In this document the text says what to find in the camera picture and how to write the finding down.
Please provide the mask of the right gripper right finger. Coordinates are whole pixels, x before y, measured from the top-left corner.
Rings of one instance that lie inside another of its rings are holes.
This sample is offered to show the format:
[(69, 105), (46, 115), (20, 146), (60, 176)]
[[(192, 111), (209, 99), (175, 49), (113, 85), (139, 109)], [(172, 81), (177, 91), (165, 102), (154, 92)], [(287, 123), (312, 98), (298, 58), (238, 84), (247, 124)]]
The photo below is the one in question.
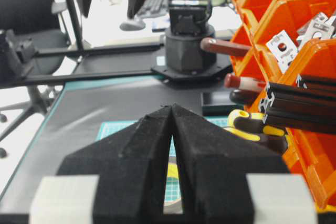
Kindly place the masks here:
[(188, 211), (206, 223), (317, 223), (304, 179), (279, 154), (177, 104), (172, 115)]

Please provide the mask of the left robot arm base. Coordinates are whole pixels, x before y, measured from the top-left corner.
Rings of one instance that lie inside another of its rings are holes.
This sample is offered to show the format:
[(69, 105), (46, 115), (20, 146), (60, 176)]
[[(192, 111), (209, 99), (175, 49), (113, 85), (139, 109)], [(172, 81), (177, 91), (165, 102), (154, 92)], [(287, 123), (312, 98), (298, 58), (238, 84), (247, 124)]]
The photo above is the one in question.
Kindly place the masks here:
[(165, 30), (165, 64), (152, 71), (175, 81), (212, 80), (228, 70), (213, 52), (201, 49), (204, 38), (213, 39), (208, 23), (212, 0), (169, 0), (170, 26)]

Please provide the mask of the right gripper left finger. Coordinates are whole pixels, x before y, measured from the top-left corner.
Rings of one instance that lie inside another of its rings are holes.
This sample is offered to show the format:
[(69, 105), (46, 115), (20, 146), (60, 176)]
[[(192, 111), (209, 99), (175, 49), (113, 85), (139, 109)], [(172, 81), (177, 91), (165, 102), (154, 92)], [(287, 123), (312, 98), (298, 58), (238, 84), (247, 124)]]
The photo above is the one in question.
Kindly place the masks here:
[(146, 223), (163, 210), (171, 109), (67, 155), (35, 193), (30, 223)]

